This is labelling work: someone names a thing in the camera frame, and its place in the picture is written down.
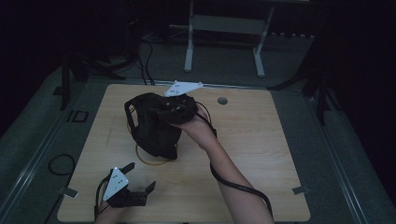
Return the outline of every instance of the forearm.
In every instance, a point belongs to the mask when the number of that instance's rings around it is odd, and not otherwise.
[[[220,143],[215,144],[215,147],[205,148],[205,151],[221,178],[253,188]],[[227,187],[221,183],[219,183],[219,188],[235,223],[274,223],[264,201],[259,196]]]

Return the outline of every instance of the cable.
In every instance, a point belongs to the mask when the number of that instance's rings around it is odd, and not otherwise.
[[[206,110],[207,116],[209,117],[209,120],[205,119],[204,116],[200,115],[198,112],[196,112],[195,115],[198,116],[200,119],[202,119],[210,127],[210,129],[212,130],[213,134],[217,137],[217,131],[212,126],[212,119],[210,118],[209,111],[207,110],[207,108],[203,104],[201,104],[199,102],[195,102],[195,103],[197,103],[197,104],[199,104],[199,105],[204,107],[204,109]],[[221,184],[223,184],[223,185],[225,185],[227,187],[233,188],[233,189],[239,189],[239,190],[242,190],[244,192],[251,193],[251,194],[254,194],[254,195],[257,195],[257,196],[261,197],[265,201],[265,203],[267,205],[267,208],[268,208],[268,211],[270,212],[271,216],[274,218],[271,202],[270,202],[270,200],[268,199],[268,197],[264,193],[262,193],[259,190],[252,189],[252,188],[249,188],[249,187],[246,187],[246,186],[242,186],[242,185],[238,185],[238,184],[229,182],[229,181],[221,178],[219,176],[219,174],[216,172],[216,170],[213,168],[212,163],[210,163],[210,171],[212,172],[212,175]]]
[[[71,162],[72,162],[72,170],[71,170],[70,172],[67,172],[67,173],[58,173],[58,172],[55,172],[55,171],[52,169],[52,163],[53,163],[54,161],[56,161],[57,159],[61,158],[61,157],[67,157],[67,158],[69,158],[69,159],[71,160]],[[61,155],[58,155],[58,156],[52,158],[52,159],[49,161],[48,169],[49,169],[49,171],[50,171],[52,174],[54,174],[54,175],[69,175],[69,177],[68,177],[68,179],[67,179],[67,182],[66,182],[66,184],[65,184],[65,186],[67,187],[67,186],[69,186],[70,180],[72,179],[72,174],[74,173],[74,171],[75,171],[75,169],[76,169],[76,162],[75,162],[74,158],[73,158],[72,156],[70,156],[69,154],[61,154]],[[50,216],[52,215],[53,211],[55,210],[56,205],[58,205],[58,203],[59,203],[59,201],[62,199],[62,197],[63,197],[62,194],[59,195],[59,197],[58,197],[58,199],[56,200],[55,204],[54,204],[54,205],[51,207],[51,209],[49,210],[49,214],[47,215],[46,220],[44,221],[45,224],[49,222]]]
[[[247,192],[247,193],[251,193],[251,194],[254,194],[254,195],[257,195],[257,196],[261,197],[265,201],[265,203],[267,204],[267,208],[268,208],[268,211],[271,214],[271,217],[274,217],[270,200],[268,199],[268,197],[264,193],[262,193],[259,190],[252,189],[252,188],[249,188],[249,187],[246,187],[246,186],[242,186],[242,185],[238,185],[238,184],[229,182],[229,181],[221,178],[219,176],[219,174],[216,172],[215,168],[213,168],[212,163],[210,163],[210,171],[212,172],[212,175],[215,177],[215,179],[217,179],[221,184],[223,184],[223,185],[225,185],[227,187],[233,188],[233,189],[239,189],[241,191],[244,191],[244,192]]]

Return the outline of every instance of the black cable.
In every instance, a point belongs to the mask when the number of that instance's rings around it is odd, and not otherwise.
[[[198,116],[199,118],[201,118],[205,123],[207,123],[207,125],[208,125],[208,126],[210,127],[210,129],[212,130],[213,134],[217,137],[217,131],[216,131],[216,129],[214,129],[213,126],[212,126],[212,119],[210,118],[209,111],[207,110],[207,108],[206,108],[203,104],[201,104],[201,103],[199,103],[199,102],[195,102],[195,103],[197,103],[197,104],[199,104],[199,105],[201,105],[201,106],[204,107],[204,109],[206,110],[207,116],[209,117],[209,120],[205,119],[204,116],[200,115],[198,112],[196,112],[195,115]],[[219,176],[219,174],[216,172],[215,168],[213,168],[212,163],[210,163],[210,171],[212,172],[212,175],[213,175],[221,184],[223,184],[223,185],[225,185],[225,186],[227,186],[227,187],[233,188],[233,189],[239,189],[239,190],[242,190],[242,191],[244,191],[244,192],[251,193],[251,194],[254,194],[254,195],[257,195],[257,196],[261,197],[261,198],[265,201],[265,203],[266,203],[266,205],[267,205],[267,208],[268,208],[268,211],[270,212],[271,216],[274,218],[273,211],[272,211],[272,206],[271,206],[271,202],[270,202],[270,200],[268,199],[268,197],[267,197],[264,193],[262,193],[262,192],[259,191],[259,190],[252,189],[252,188],[249,188],[249,187],[246,187],[246,186],[242,186],[242,185],[238,185],[238,184],[229,182],[229,181],[227,181],[227,180],[221,178],[221,177]]]
[[[238,184],[229,182],[229,181],[227,181],[227,180],[221,178],[221,177],[219,176],[219,174],[216,172],[215,168],[213,168],[212,163],[210,163],[210,171],[212,172],[212,175],[213,175],[221,184],[223,184],[223,185],[225,185],[225,186],[227,186],[227,187],[233,188],[233,189],[239,189],[239,190],[241,190],[241,191],[244,191],[244,192],[247,192],[247,193],[251,193],[251,194],[254,194],[254,195],[257,195],[257,196],[261,197],[261,198],[265,201],[265,203],[267,204],[267,208],[268,208],[268,211],[269,211],[270,214],[271,214],[271,217],[274,217],[273,211],[272,211],[272,206],[271,206],[271,203],[270,203],[270,200],[268,199],[268,197],[267,197],[264,193],[262,193],[262,192],[259,191],[259,190],[252,189],[252,188],[249,188],[249,187],[246,187],[246,186],[242,186],[242,185],[238,185]]]
[[[52,163],[53,163],[54,161],[56,161],[57,159],[61,158],[61,157],[67,157],[67,158],[69,158],[69,159],[71,160],[71,162],[72,162],[72,170],[71,170],[70,172],[67,172],[67,173],[57,173],[57,172],[55,172],[55,171],[52,169]],[[67,179],[67,182],[66,182],[66,184],[65,184],[65,186],[67,187],[67,186],[69,186],[70,180],[72,179],[72,174],[74,173],[74,171],[75,171],[75,169],[76,169],[76,162],[75,162],[74,158],[73,158],[72,156],[70,156],[69,154],[61,154],[61,155],[58,155],[58,156],[52,158],[52,159],[49,161],[48,169],[49,169],[49,171],[50,171],[52,174],[54,174],[54,175],[69,175],[69,177],[68,177],[68,179]],[[49,222],[50,216],[52,215],[53,211],[55,210],[56,205],[58,205],[58,203],[59,203],[59,201],[62,199],[62,197],[63,197],[62,194],[59,195],[59,197],[58,197],[58,199],[56,200],[55,204],[54,204],[54,205],[51,207],[51,209],[49,210],[49,214],[47,215],[47,218],[46,218],[46,220],[44,221],[44,224],[46,224],[46,223]]]
[[[148,41],[146,41],[144,39],[142,39],[142,42],[147,44],[147,45],[149,45],[149,48],[150,48],[150,51],[149,51],[149,54],[148,54],[148,59],[146,60],[145,68],[146,68],[146,73],[148,75],[148,79],[149,79],[151,85],[155,86],[154,80],[152,79],[152,77],[151,77],[151,75],[149,73],[149,59],[151,58],[151,54],[152,54],[152,45]]]
[[[142,63],[142,58],[140,58],[140,55],[137,55],[137,59],[138,59],[138,61],[140,63],[140,71],[141,71],[142,79],[145,82],[145,85],[148,85],[148,83],[146,82],[146,79],[145,79],[145,72],[143,70],[144,66],[143,66],[143,63]]]

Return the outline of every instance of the metal stand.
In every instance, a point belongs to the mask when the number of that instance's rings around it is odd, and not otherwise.
[[[190,19],[189,19],[189,43],[187,46],[186,62],[184,64],[184,71],[190,72],[192,68],[192,54],[193,54],[193,31],[194,30],[207,30],[215,32],[228,32],[238,34],[260,35],[259,45],[253,49],[254,62],[256,64],[257,76],[264,77],[264,69],[262,66],[262,45],[265,37],[267,36],[268,28],[271,19],[274,15],[274,7],[270,7],[267,19],[250,20],[250,19],[237,19],[225,18],[205,15],[195,15],[194,1],[190,1]]]

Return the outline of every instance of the white table leg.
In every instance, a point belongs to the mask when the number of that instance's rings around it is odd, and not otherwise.
[[[193,49],[194,45],[192,43],[192,24],[193,24],[193,7],[194,7],[194,2],[191,0],[190,1],[190,18],[189,18],[189,44],[187,46],[187,53],[186,53],[186,62],[184,63],[184,71],[185,72],[190,72],[192,68],[192,54],[193,54]]]
[[[264,26],[262,27],[262,34],[260,37],[260,43],[257,46],[257,48],[253,49],[253,56],[254,56],[254,62],[256,64],[256,70],[257,70],[257,76],[258,77],[264,77],[264,68],[262,66],[262,56],[260,55],[260,53],[262,52],[262,45],[264,43],[265,37],[267,36],[268,33],[268,28],[270,27],[270,23],[271,23],[271,19],[274,15],[274,7],[271,7],[269,12],[268,12],[268,17],[267,20],[264,24]]]

